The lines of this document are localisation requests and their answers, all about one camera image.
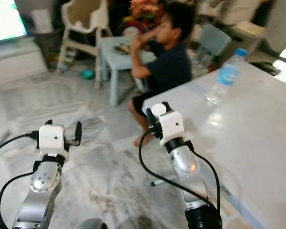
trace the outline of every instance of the boy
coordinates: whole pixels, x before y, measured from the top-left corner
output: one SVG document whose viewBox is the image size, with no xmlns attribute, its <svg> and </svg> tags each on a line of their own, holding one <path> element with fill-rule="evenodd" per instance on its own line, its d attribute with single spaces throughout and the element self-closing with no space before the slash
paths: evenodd
<svg viewBox="0 0 286 229">
<path fill-rule="evenodd" d="M 194 25 L 194 8 L 176 1 L 166 5 L 164 12 L 160 26 L 136 36 L 131 44 L 132 75 L 138 79 L 147 78 L 151 89 L 150 92 L 134 97 L 128 104 L 130 112 L 144 132 L 148 129 L 146 115 L 142 112 L 144 100 L 184 84 L 192 78 L 191 63 L 184 41 Z M 157 59 L 144 65 L 139 51 L 147 44 Z M 143 145 L 152 138 L 152 135 L 146 136 Z M 136 147 L 139 146 L 140 140 L 141 137 L 134 142 Z"/>
</svg>

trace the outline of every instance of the black cable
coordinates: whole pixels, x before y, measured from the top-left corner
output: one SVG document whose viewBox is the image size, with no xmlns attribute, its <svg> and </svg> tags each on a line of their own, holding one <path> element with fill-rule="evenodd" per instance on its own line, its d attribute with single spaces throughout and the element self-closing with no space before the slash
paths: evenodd
<svg viewBox="0 0 286 229">
<path fill-rule="evenodd" d="M 5 185 L 2 187 L 1 191 L 0 191 L 0 207 L 1 207 L 1 200 L 2 200 L 2 196 L 3 196 L 3 193 L 4 193 L 4 190 L 6 189 L 6 187 L 11 183 L 13 182 L 14 180 L 17 180 L 21 177 L 27 177 L 29 175 L 32 175 L 34 173 L 33 172 L 30 172 L 30 173 L 26 173 L 26 174 L 22 174 L 22 175 L 19 175 L 19 176 L 16 176 L 12 179 L 10 179 L 8 182 L 5 183 Z M 2 226 L 5 228 L 5 229 L 8 229 L 8 227 L 6 226 L 6 224 L 4 223 L 3 221 L 3 218 L 2 218 L 2 215 L 1 215 L 1 209 L 0 209 L 0 223 L 2 224 Z"/>
<path fill-rule="evenodd" d="M 211 168 L 211 170 L 214 173 L 214 177 L 216 180 L 216 189 L 217 189 L 217 211 L 218 213 L 220 213 L 220 184 L 219 184 L 219 179 L 218 179 L 218 175 L 216 173 L 216 170 L 214 169 L 213 165 L 211 164 L 211 162 L 209 162 L 207 159 L 205 159 L 203 156 L 199 155 L 198 153 L 196 153 L 194 151 L 194 147 L 190 147 L 190 150 L 192 151 L 193 154 L 195 154 L 197 157 L 199 157 L 200 159 L 202 159 L 203 161 L 205 161 L 209 167 Z"/>
<path fill-rule="evenodd" d="M 7 140 L 6 142 L 4 142 L 4 143 L 2 143 L 2 144 L 0 145 L 0 149 L 1 149 L 2 147 L 4 147 L 6 144 L 8 144 L 8 143 L 10 143 L 10 142 L 12 142 L 12 141 L 14 141 L 14 140 L 16 140 L 16 139 L 18 139 L 18 138 L 22 138 L 22 137 L 30 137 L 30 134 L 19 135 L 19 136 L 14 137 L 14 138 L 12 138 L 12 139 L 10 139 L 10 140 Z"/>
<path fill-rule="evenodd" d="M 10 143 L 10 142 L 12 142 L 12 141 L 14 141 L 14 140 L 16 140 L 16 139 L 18 139 L 18 138 L 22 138 L 22 137 L 30 137 L 30 134 L 23 134 L 23 135 L 19 135 L 19 136 L 17 136 L 17 137 L 14 137 L 14 138 L 12 138 L 12 139 L 10 139 L 10 140 L 8 140 L 8 141 L 2 143 L 2 144 L 0 145 L 0 149 L 1 149 L 2 147 L 4 147 L 6 144 L 8 144 L 8 143 Z M 5 226 L 5 225 L 2 225 L 2 224 L 0 223 L 0 229 L 6 229 L 6 226 Z"/>
<path fill-rule="evenodd" d="M 190 190 L 190 189 L 188 189 L 188 188 L 186 188 L 186 187 L 184 187 L 184 186 L 182 186 L 182 185 L 180 185 L 180 184 L 178 184 L 178 183 L 176 183 L 176 182 L 174 182 L 174 181 L 168 180 L 168 179 L 166 179 L 165 177 L 163 177 L 163 176 L 161 176 L 161 175 L 159 175 L 159 174 L 154 173 L 153 171 L 151 171 L 151 170 L 144 164 L 143 159 L 142 159 L 142 144 L 143 144 L 144 138 L 145 138 L 148 134 L 150 134 L 152 131 L 153 131 L 152 128 L 151 128 L 151 129 L 148 129 L 148 130 L 143 134 L 143 136 L 142 136 L 142 138 L 141 138 L 141 140 L 140 140 L 140 144 L 139 144 L 139 160 L 140 160 L 140 163 L 141 163 L 142 167 L 143 167 L 149 174 L 151 174 L 152 176 L 154 176 L 154 177 L 156 177 L 156 178 L 158 178 L 158 179 L 160 179 L 160 180 L 163 180 L 163 181 L 165 181 L 166 183 L 169 183 L 170 185 L 173 185 L 173 186 L 175 186 L 175 187 L 178 187 L 178 188 L 180 188 L 180 189 L 182 189 L 182 190 L 184 190 L 184 191 L 186 191 L 186 192 L 188 192 L 188 193 L 190 193 L 190 194 L 192 194 L 192 195 L 194 195 L 194 196 L 200 198 L 200 199 L 203 200 L 205 203 L 207 203 L 211 208 L 213 208 L 215 211 L 217 211 L 217 209 L 215 208 L 215 206 L 214 206 L 208 199 L 204 198 L 204 197 L 201 196 L 200 194 L 198 194 L 198 193 L 196 193 L 196 192 L 194 192 L 194 191 L 192 191 L 192 190 Z"/>
</svg>

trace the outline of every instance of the plastic chair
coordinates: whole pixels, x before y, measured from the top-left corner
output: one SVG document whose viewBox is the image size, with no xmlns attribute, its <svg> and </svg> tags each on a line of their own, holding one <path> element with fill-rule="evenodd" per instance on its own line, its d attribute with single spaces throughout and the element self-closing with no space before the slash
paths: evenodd
<svg viewBox="0 0 286 229">
<path fill-rule="evenodd" d="M 72 47 L 84 51 L 96 57 L 95 60 L 95 88 L 101 87 L 100 70 L 100 39 L 102 30 L 112 36 L 108 27 L 109 17 L 107 9 L 107 0 L 72 0 L 62 6 L 62 20 L 65 24 L 63 41 L 59 55 L 59 61 L 56 73 L 60 74 L 62 64 L 65 59 L 67 47 Z M 76 31 L 83 34 L 96 32 L 96 46 L 73 41 L 69 38 L 70 31 Z"/>
<path fill-rule="evenodd" d="M 206 24 L 198 42 L 196 56 L 192 61 L 193 79 L 208 73 L 210 62 L 220 55 L 230 42 L 231 38 L 227 34 L 213 25 Z"/>
</svg>

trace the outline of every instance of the gray plastic chair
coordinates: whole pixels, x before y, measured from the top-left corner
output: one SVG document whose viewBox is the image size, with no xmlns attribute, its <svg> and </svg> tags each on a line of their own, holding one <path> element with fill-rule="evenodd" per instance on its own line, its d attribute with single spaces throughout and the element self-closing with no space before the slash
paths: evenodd
<svg viewBox="0 0 286 229">
<path fill-rule="evenodd" d="M 218 28 L 210 24 L 204 25 L 198 41 L 199 47 L 192 61 L 193 79 L 208 73 L 210 62 L 220 55 L 230 42 L 231 38 Z"/>
</svg>

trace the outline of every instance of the television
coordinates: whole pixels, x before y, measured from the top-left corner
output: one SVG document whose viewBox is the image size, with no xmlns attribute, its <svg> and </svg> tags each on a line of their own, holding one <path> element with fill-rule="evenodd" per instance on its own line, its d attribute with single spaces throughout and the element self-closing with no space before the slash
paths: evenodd
<svg viewBox="0 0 286 229">
<path fill-rule="evenodd" d="M 0 41 L 26 34 L 14 0 L 0 0 Z"/>
</svg>

